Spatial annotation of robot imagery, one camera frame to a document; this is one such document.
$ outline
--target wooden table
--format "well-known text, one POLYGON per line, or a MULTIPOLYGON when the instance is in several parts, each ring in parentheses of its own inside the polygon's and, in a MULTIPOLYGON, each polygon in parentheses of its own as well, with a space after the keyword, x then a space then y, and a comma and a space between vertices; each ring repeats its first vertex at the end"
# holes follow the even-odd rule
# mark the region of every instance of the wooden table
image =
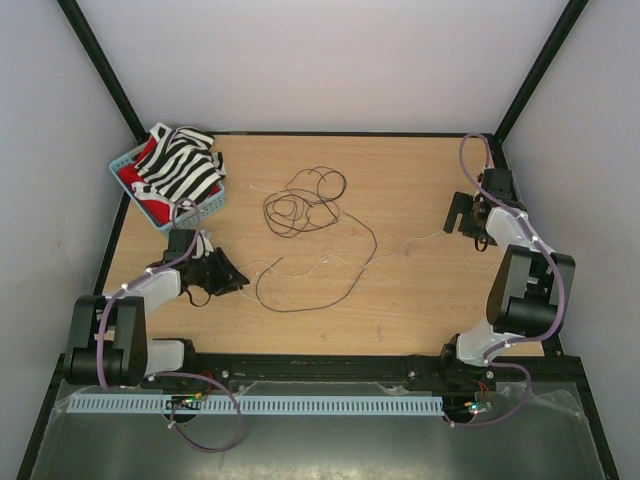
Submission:
MULTIPOLYGON (((339 170, 348 187, 338 205, 374 232, 376 255, 393 254, 408 239, 439 232, 456 190, 472 192, 457 160, 457 138, 317 137, 220 135, 227 205, 207 218, 212 243, 252 281, 280 257, 276 269, 301 278, 265 275, 263 300, 292 310, 330 303, 349 288, 371 254, 371 234, 349 217, 322 231, 293 239, 274 235, 262 213, 264 199, 294 174, 325 165, 339 170)), ((468 142, 468 165, 479 171, 484 148, 468 142)), ((105 291, 138 276, 162 257, 166 238, 131 204, 105 291)), ((214 297, 203 308, 185 296, 147 318, 149 337, 186 337, 202 352, 282 354, 437 354, 455 333, 484 316, 501 253, 478 253, 459 234, 438 234, 409 243, 396 255, 371 264, 340 304, 304 313, 275 313, 239 293, 214 297)), ((255 299, 255 289, 244 290, 255 299)), ((206 299, 203 292, 195 301, 206 299)), ((509 352, 542 355, 539 344, 509 352)))

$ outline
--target clothing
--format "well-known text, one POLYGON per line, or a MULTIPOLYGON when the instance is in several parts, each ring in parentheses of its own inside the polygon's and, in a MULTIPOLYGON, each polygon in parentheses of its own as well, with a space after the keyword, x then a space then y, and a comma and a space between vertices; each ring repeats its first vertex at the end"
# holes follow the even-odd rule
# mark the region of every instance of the clothing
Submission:
POLYGON ((218 193, 225 170, 222 154, 209 152, 213 137, 204 132, 190 127, 172 131, 158 123, 149 133, 136 161, 118 176, 158 225, 166 225, 176 201, 188 197, 200 204, 218 193))
POLYGON ((200 204, 225 177, 222 154, 210 152, 211 135, 191 127, 171 130, 161 123, 149 133, 157 145, 136 163, 150 187, 145 193, 160 194, 171 204, 185 197, 200 204))

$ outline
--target plastic basket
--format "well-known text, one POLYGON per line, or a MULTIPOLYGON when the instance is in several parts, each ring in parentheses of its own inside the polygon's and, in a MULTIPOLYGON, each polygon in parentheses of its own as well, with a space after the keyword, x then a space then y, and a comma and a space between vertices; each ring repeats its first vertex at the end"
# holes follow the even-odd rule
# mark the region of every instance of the plastic basket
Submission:
MULTIPOLYGON (((151 224, 156 229, 160 230, 164 235, 168 235, 169 230, 173 228, 172 223, 169 222, 165 225, 160 225, 149 214, 149 212, 147 212, 145 208, 142 205, 140 205, 140 202, 135 197, 131 189, 122 181, 122 179, 118 175, 118 172, 120 171, 120 169, 122 169, 123 167, 126 167, 127 165, 131 165, 132 163, 135 162, 136 156, 144 149, 144 147, 145 147, 145 144, 142 144, 139 147, 134 148, 130 152, 125 153, 121 157, 116 158, 114 161, 112 161, 109 164, 109 170, 111 171, 113 176, 116 177, 116 180, 118 181, 120 186, 124 189, 124 191, 127 192, 127 195, 131 197, 131 200, 138 206, 138 208, 140 208, 140 210, 142 210, 142 213, 144 213, 145 217, 149 219, 151 224)), ((198 209, 200 210, 201 220, 204 220, 208 216, 212 215, 213 213, 217 212, 222 207, 224 207, 224 204, 225 204, 224 186, 222 185, 221 182, 218 183, 218 186, 220 187, 219 192, 217 192, 215 195, 211 195, 204 202, 198 205, 198 209)), ((195 226, 195 224, 196 224, 196 216, 195 216, 195 212, 193 211, 185 212, 182 215, 178 216, 178 218, 176 218, 177 228, 189 228, 189 227, 195 226)))

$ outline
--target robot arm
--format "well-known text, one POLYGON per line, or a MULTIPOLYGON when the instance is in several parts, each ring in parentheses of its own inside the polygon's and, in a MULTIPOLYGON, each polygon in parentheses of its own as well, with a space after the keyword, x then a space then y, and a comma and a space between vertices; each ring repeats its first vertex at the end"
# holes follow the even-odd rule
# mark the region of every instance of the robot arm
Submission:
MULTIPOLYGON (((516 338, 533 338, 548 331, 558 308, 556 279, 531 241, 532 234, 539 236, 529 223, 524 207, 515 198, 511 172, 486 169, 479 180, 483 189, 500 198, 512 211, 494 205, 480 193, 475 197, 460 192, 454 195, 445 232, 453 231, 458 215, 462 214, 461 233, 474 238, 480 251, 489 245, 497 245, 504 257, 489 293, 486 317, 475 328, 454 336, 445 345, 443 355, 448 350, 449 365, 454 361, 483 367, 484 355, 491 347, 516 338)), ((568 299, 575 262, 570 256, 540 243, 551 252, 558 265, 568 299)), ((499 356, 506 348, 493 351, 488 360, 499 356)))
MULTIPOLYGON (((150 267, 160 267, 188 251, 194 230, 172 230, 163 259, 150 267)), ((173 268, 155 270, 135 288, 127 290, 113 304, 108 319, 109 337, 104 341, 103 369, 110 385, 138 385, 144 377, 183 366, 184 339, 147 341, 146 317, 162 304, 173 300, 190 286, 209 295, 223 295, 247 285, 249 281, 227 259, 222 249, 214 249, 201 236, 195 254, 173 268)), ((113 294, 85 295, 75 304, 63 372, 70 384, 95 385, 97 378, 97 332, 102 311, 113 294)))

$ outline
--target striped cloth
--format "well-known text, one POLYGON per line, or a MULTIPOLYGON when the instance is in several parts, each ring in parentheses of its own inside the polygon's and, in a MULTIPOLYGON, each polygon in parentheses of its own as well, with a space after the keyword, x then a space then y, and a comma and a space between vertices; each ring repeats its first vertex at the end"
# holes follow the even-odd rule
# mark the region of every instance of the striped cloth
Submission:
POLYGON ((201 204, 226 175, 222 154, 210 151, 213 137, 192 127, 171 130, 162 123, 149 133, 157 145, 136 164, 147 184, 144 193, 160 196, 169 205, 185 197, 201 204))

